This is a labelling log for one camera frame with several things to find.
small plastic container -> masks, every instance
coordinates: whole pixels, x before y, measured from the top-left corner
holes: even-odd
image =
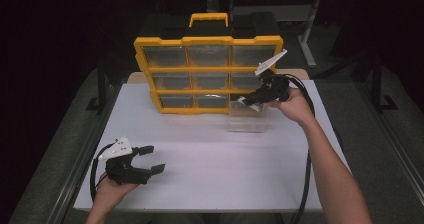
[[[185,90],[190,88],[188,72],[157,72],[152,73],[152,77],[158,90]]]
[[[226,89],[227,72],[191,72],[193,89]]]
[[[143,51],[151,67],[187,66],[185,48],[182,46],[143,47]]]
[[[255,90],[262,84],[253,72],[232,72],[230,75],[232,89]]]
[[[225,45],[195,45],[187,47],[190,66],[228,66],[230,47]]]
[[[230,101],[228,130],[232,132],[264,132],[268,108],[259,104],[256,111],[238,101]]]
[[[232,66],[258,66],[274,55],[275,46],[232,46]]]
[[[192,95],[160,94],[159,99],[163,108],[192,108]]]
[[[226,108],[228,105],[227,94],[197,94],[194,103],[198,108]]]

organizer handle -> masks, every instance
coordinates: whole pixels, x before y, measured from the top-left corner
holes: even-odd
[[[224,20],[225,26],[228,27],[227,13],[193,13],[191,14],[189,27],[193,26],[194,21],[218,21],[218,20]]]

yellow organizer box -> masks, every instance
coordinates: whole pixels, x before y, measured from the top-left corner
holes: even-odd
[[[146,23],[134,47],[160,113],[228,114],[232,96],[261,85],[258,64],[283,48],[270,13],[234,16],[233,23],[226,13],[154,15]]]

table surface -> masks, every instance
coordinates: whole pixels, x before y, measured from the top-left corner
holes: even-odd
[[[313,81],[304,81],[316,118],[347,165]],[[307,156],[302,129],[269,109],[263,133],[230,132],[228,115],[157,112],[145,83],[124,84],[98,151],[123,136],[132,147],[155,146],[132,165],[165,171],[127,195],[117,209],[139,212],[292,212],[299,208]],[[104,172],[100,161],[97,178]],[[87,172],[74,208],[92,206]],[[321,211],[311,174],[306,211]]]

left hand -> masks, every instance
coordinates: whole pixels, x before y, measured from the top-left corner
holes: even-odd
[[[122,183],[119,185],[109,179],[106,173],[100,177],[93,207],[87,219],[88,223],[103,223],[107,214],[113,210],[125,197],[125,195],[139,186],[139,184]]]

